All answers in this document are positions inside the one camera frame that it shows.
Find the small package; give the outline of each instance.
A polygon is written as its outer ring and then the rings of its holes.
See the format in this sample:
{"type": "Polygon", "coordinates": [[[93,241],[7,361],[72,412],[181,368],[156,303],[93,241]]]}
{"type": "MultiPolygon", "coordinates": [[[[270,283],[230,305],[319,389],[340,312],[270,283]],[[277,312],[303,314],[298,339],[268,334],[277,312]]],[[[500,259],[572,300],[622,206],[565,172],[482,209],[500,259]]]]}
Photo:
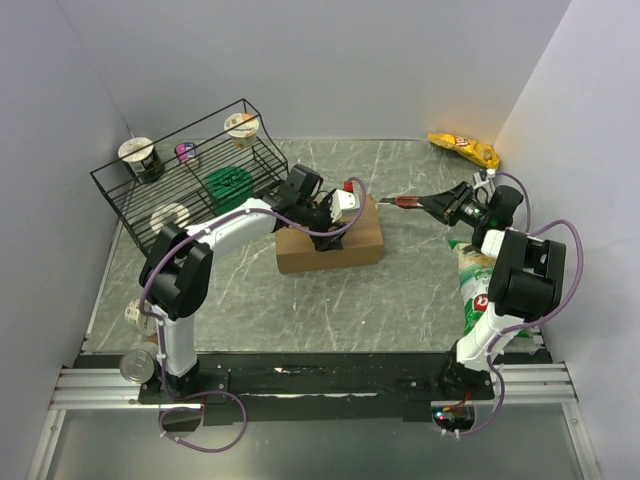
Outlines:
{"type": "MultiPolygon", "coordinates": [[[[468,334],[484,315],[489,305],[489,282],[496,261],[482,254],[469,243],[449,241],[453,253],[458,257],[460,290],[464,302],[464,334],[468,334]]],[[[530,337],[529,330],[520,330],[519,337],[530,337]]]]}
{"type": "Polygon", "coordinates": [[[467,160],[483,168],[497,170],[500,166],[500,157],[493,147],[486,143],[449,133],[430,133],[427,138],[434,145],[455,150],[467,160]]]}

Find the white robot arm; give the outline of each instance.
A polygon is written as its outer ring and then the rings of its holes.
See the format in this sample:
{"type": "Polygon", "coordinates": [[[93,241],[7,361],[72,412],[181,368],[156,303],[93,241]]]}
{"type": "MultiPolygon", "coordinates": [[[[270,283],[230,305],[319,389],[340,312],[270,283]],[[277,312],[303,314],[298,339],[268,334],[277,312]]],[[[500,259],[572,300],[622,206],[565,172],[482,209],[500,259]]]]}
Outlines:
{"type": "Polygon", "coordinates": [[[324,237],[312,237],[317,250],[341,248],[344,233],[328,232],[333,228],[346,229],[339,219],[359,210],[360,199],[353,193],[335,189],[317,200],[321,183],[316,172],[297,165],[276,189],[262,198],[248,199],[213,223],[209,221],[186,229],[170,224],[161,230],[140,275],[140,284],[145,287],[151,271],[176,244],[201,232],[197,242],[176,255],[178,259],[185,258],[182,266],[171,260],[149,288],[152,309],[161,327],[158,361],[166,367],[176,390],[180,390],[180,379],[197,365],[194,317],[206,297],[214,259],[275,232],[284,226],[283,220],[327,233],[324,237]]]}

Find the label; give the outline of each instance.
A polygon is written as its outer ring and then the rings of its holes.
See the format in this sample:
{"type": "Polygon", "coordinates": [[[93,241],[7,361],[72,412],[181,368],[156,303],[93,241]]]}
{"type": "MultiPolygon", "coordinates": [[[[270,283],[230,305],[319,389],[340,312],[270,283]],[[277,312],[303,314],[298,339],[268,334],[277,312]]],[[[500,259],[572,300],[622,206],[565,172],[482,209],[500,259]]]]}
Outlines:
{"type": "Polygon", "coordinates": [[[469,140],[464,137],[455,137],[457,147],[466,147],[470,145],[469,140]]]}
{"type": "Polygon", "coordinates": [[[129,166],[131,167],[131,170],[133,170],[136,173],[142,173],[145,171],[144,162],[131,162],[129,163],[129,166]]]}

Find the brown box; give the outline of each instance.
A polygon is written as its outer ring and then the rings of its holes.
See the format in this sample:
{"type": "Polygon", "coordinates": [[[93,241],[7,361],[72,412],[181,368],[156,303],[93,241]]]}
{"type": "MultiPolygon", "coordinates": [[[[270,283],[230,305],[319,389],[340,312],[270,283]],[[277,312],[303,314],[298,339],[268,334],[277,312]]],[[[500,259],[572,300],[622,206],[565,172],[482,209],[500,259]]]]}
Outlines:
{"type": "MultiPolygon", "coordinates": [[[[353,215],[341,219],[348,222],[353,215]]],[[[309,235],[294,228],[276,232],[276,259],[280,273],[309,272],[331,268],[373,265],[380,261],[384,240],[380,230],[376,203],[367,196],[364,212],[342,237],[342,250],[316,252],[309,235]]]]}

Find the marble surface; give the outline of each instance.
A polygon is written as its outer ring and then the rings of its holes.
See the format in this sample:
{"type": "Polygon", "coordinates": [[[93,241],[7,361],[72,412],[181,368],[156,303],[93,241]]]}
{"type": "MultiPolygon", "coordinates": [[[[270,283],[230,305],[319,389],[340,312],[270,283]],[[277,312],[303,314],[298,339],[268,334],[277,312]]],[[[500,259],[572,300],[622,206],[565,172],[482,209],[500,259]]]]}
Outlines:
{"type": "MultiPolygon", "coordinates": [[[[291,165],[308,165],[340,186],[362,178],[376,200],[428,195],[470,180],[457,154],[417,141],[277,141],[291,165]]],[[[282,275],[274,236],[254,240],[214,264],[196,314],[199,351],[444,351],[464,328],[457,261],[447,238],[468,239],[421,211],[379,205],[385,252],[379,264],[282,275]]],[[[144,263],[126,231],[99,301],[85,352],[125,352],[142,337],[124,320],[144,263]]],[[[533,351],[531,339],[509,350],[533,351]]]]}

